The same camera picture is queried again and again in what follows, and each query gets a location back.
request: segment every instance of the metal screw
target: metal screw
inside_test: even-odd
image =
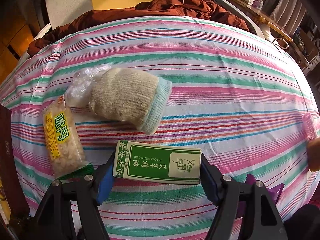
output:
[[[54,185],[54,186],[58,186],[60,184],[60,181],[59,180],[54,180],[53,182],[52,182],[52,185]]]
[[[257,181],[256,181],[256,185],[257,185],[258,187],[263,187],[263,182],[260,181],[260,180],[257,180]]]
[[[87,181],[90,181],[90,180],[93,179],[93,176],[91,174],[88,174],[88,175],[84,176],[84,179],[87,180]]]
[[[232,180],[231,176],[229,176],[229,175],[223,175],[222,178],[223,178],[225,181],[231,181],[231,180]]]

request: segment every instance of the wooden table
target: wooden table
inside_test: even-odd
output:
[[[259,25],[259,23],[264,23],[268,25],[271,29],[275,30],[277,33],[279,33],[281,36],[283,36],[288,42],[293,42],[293,39],[290,37],[289,34],[285,33],[285,31],[278,26],[278,24],[270,19],[266,14],[264,14],[261,10],[246,4],[245,2],[241,0],[229,0],[230,2],[234,2],[241,7],[243,7],[246,11],[248,11],[250,14],[253,15],[253,21],[256,25]]]

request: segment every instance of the brown blanket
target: brown blanket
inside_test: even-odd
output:
[[[43,36],[43,38],[31,42],[28,54],[32,57],[45,46],[64,38],[68,34],[76,33],[92,26],[133,17],[159,15],[190,16],[249,31],[244,20],[231,14],[211,0],[153,0],[125,9],[88,11],[72,23],[57,27]]]

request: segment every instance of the bed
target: bed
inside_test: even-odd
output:
[[[118,139],[199,147],[221,173],[244,182],[248,173],[267,187],[284,183],[277,204],[283,220],[315,191],[308,171],[301,118],[319,131],[311,89],[294,60],[251,33],[190,17],[137,17],[66,36],[19,65],[0,86],[12,111],[12,146],[21,187],[35,213],[54,179],[44,142],[42,110],[62,95],[74,73],[94,65],[130,67],[172,81],[172,94],[154,135],[127,123],[73,108],[87,159],[105,163]],[[112,239],[204,239],[216,207],[201,185],[116,179],[99,207]],[[76,203],[72,203],[80,227]],[[234,223],[231,239],[239,233]]]

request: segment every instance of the purple wrapper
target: purple wrapper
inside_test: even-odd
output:
[[[245,184],[253,185],[254,183],[256,183],[256,181],[257,181],[256,178],[252,174],[247,174]],[[275,205],[277,205],[277,203],[279,201],[279,198],[282,194],[283,188],[284,188],[283,183],[281,183],[273,188],[267,188],[267,190],[271,196],[271,199],[275,203]],[[240,201],[238,204],[236,218],[243,217],[244,212],[245,212],[245,207],[246,207],[246,202]]]

